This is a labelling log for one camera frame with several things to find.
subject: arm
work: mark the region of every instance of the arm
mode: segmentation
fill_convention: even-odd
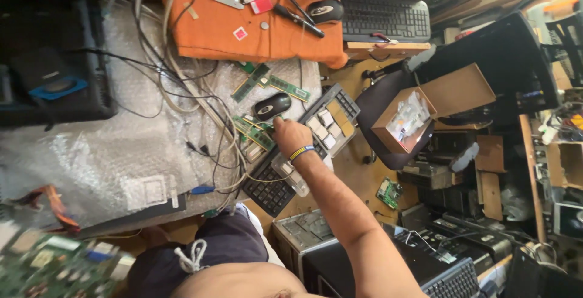
[[[312,144],[310,129],[276,118],[274,137],[284,156]],[[356,284],[356,296],[425,297],[389,236],[368,207],[320,160],[314,151],[293,165],[310,187],[334,235],[346,249]]]

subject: black computer mouse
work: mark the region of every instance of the black computer mouse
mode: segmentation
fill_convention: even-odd
[[[290,95],[285,92],[280,92],[263,101],[257,102],[253,106],[253,113],[258,120],[265,122],[286,112],[291,106],[292,98]]]

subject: wristband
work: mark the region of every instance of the wristband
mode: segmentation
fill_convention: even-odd
[[[310,150],[315,150],[314,146],[304,146],[304,147],[297,149],[294,153],[291,154],[290,158],[288,159],[289,162],[292,163],[295,160],[295,158],[297,158],[297,156],[301,155],[304,152],[310,151]]]

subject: keyboard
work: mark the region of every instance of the keyboard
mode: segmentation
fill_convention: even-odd
[[[356,116],[360,114],[360,108],[354,101],[344,92],[340,84],[334,84],[320,99],[299,120],[299,123],[305,123],[311,116],[316,114],[323,106],[325,106],[332,99],[336,99],[340,107],[345,112],[349,121],[353,121]],[[328,153],[322,145],[314,140],[314,148],[320,158],[324,159]],[[281,176],[271,167],[271,161],[279,154],[279,148],[275,147],[265,160],[256,169],[253,170],[251,176],[262,181],[280,180]],[[253,200],[261,209],[268,215],[275,218],[285,208],[285,206],[295,196],[295,190],[286,181],[277,181],[271,183],[262,183],[247,179],[242,183],[242,190],[251,200]]]
[[[344,6],[342,39],[346,42],[384,42],[382,33],[399,42],[425,43],[431,36],[429,9],[418,0],[340,0]]]
[[[479,290],[470,257],[463,259],[421,286],[429,298],[471,298]]]

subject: orange towel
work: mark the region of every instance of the orange towel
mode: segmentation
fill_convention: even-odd
[[[174,0],[169,28],[184,10],[184,4],[190,1]],[[316,1],[319,0],[297,0],[304,9]],[[299,14],[288,0],[272,2],[279,2]],[[181,56],[247,62],[298,56],[304,60],[323,62],[334,69],[341,68],[348,60],[343,52],[341,24],[318,25],[326,36],[317,38],[307,31],[302,36],[302,27],[272,11],[256,15],[249,4],[238,10],[213,0],[195,0],[192,8],[199,18],[193,19],[185,12],[173,32]],[[269,24],[267,30],[260,27],[264,21]],[[239,27],[248,33],[241,41],[233,34]]]

